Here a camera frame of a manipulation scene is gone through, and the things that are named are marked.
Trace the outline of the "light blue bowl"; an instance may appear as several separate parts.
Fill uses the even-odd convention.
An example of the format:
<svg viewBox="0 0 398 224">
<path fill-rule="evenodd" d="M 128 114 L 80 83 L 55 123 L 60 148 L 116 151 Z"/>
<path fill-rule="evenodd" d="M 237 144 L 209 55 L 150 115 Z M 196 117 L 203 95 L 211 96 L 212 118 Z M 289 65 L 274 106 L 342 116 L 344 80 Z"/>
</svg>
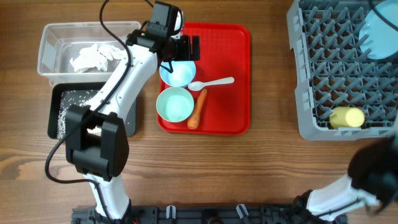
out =
<svg viewBox="0 0 398 224">
<path fill-rule="evenodd" d="M 196 65 L 193 61 L 172 61 L 160 64 L 159 73 L 164 83 L 172 87 L 188 86 L 196 75 Z"/>
</svg>

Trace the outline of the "white plastic spoon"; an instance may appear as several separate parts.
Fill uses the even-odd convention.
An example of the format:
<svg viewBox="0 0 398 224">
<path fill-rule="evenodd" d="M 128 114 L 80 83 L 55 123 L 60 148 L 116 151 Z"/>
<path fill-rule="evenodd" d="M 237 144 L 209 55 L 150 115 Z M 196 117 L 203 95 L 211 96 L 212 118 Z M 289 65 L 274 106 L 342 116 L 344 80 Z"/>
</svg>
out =
<svg viewBox="0 0 398 224">
<path fill-rule="evenodd" d="M 210 82 L 196 81 L 196 82 L 190 83 L 188 85 L 188 89 L 191 90 L 191 91 L 200 91 L 206 86 L 226 85 L 226 84 L 230 84 L 230 83 L 234 83 L 234 78 L 233 77 L 221 78 L 221 79 L 213 80 L 213 81 L 210 81 Z"/>
</svg>

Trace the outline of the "mint green bowl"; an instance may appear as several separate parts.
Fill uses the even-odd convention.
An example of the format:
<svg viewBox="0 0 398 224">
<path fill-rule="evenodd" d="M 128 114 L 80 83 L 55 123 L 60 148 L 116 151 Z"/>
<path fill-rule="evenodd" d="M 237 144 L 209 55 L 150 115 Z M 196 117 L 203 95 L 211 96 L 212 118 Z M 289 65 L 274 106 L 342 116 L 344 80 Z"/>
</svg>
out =
<svg viewBox="0 0 398 224">
<path fill-rule="evenodd" d="M 166 88 L 156 101 L 158 115 L 171 123 L 186 120 L 192 114 L 194 106 L 192 94 L 181 87 Z"/>
</svg>

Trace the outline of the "white tissue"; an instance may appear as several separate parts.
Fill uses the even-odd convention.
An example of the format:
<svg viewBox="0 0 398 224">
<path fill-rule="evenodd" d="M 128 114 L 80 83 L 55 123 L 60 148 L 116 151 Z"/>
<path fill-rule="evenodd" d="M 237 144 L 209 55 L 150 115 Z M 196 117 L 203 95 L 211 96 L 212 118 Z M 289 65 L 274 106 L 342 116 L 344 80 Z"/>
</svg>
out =
<svg viewBox="0 0 398 224">
<path fill-rule="evenodd" d="M 77 73 L 87 72 L 91 68 L 107 72 L 109 63 L 122 60 L 127 57 L 125 50 L 109 44 L 93 44 L 91 47 L 82 48 L 77 58 L 71 58 L 70 64 Z"/>
</svg>

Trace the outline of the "white rice grains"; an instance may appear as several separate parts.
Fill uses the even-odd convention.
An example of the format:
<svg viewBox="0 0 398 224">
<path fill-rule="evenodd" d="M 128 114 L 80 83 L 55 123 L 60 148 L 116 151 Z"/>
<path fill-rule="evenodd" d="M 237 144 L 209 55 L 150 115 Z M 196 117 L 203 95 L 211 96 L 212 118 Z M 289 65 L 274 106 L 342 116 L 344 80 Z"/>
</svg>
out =
<svg viewBox="0 0 398 224">
<path fill-rule="evenodd" d="M 65 135 L 65 116 L 71 105 L 84 107 L 98 90 L 67 90 L 61 94 L 60 109 L 57 118 L 57 139 Z"/>
</svg>

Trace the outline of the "yellow plastic cup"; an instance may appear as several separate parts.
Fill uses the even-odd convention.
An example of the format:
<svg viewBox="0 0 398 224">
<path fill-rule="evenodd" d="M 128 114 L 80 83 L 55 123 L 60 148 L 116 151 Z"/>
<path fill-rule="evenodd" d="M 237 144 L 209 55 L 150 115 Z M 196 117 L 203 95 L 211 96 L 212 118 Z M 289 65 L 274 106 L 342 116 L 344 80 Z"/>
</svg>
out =
<svg viewBox="0 0 398 224">
<path fill-rule="evenodd" d="M 332 110 L 329 120 L 334 128 L 358 128 L 363 125 L 365 115 L 359 108 L 340 106 Z"/>
</svg>

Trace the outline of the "large light blue plate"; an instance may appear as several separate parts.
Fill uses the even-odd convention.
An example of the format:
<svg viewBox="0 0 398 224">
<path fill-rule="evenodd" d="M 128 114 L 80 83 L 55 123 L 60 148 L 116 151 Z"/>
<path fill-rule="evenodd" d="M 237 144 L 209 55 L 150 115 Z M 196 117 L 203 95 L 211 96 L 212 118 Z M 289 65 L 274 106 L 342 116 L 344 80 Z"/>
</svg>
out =
<svg viewBox="0 0 398 224">
<path fill-rule="evenodd" d="M 387 0 L 375 6 L 380 15 L 397 26 L 397 0 Z M 368 36 L 359 45 L 362 53 L 371 50 L 368 58 L 381 60 L 397 53 L 397 31 L 387 25 L 375 12 L 370 11 L 364 19 L 365 24 L 359 32 L 359 39 Z"/>
</svg>

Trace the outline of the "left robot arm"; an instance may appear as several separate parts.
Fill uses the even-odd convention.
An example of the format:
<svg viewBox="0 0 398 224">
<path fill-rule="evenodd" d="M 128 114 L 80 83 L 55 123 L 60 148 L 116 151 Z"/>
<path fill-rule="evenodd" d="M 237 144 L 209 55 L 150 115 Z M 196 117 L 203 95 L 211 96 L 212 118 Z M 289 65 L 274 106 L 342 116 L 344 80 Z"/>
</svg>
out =
<svg viewBox="0 0 398 224">
<path fill-rule="evenodd" d="M 89 182 L 97 206 L 89 220 L 131 223 L 131 201 L 121 173 L 129 155 L 126 118 L 146 81 L 162 63 L 200 58 L 197 36 L 183 35 L 185 16 L 177 6 L 156 1 L 142 27 L 121 42 L 126 58 L 85 106 L 65 116 L 66 159 Z"/>
</svg>

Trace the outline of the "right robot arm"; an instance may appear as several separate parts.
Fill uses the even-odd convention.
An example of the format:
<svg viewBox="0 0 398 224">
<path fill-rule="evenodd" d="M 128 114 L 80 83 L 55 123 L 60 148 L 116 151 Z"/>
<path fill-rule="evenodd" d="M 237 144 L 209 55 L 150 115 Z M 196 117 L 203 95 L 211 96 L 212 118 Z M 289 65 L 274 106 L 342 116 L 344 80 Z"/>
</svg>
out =
<svg viewBox="0 0 398 224">
<path fill-rule="evenodd" d="M 347 174 L 297 197 L 290 218 L 297 215 L 300 223 L 331 223 L 361 207 L 376 216 L 393 202 L 397 202 L 397 121 L 390 136 L 353 156 Z"/>
</svg>

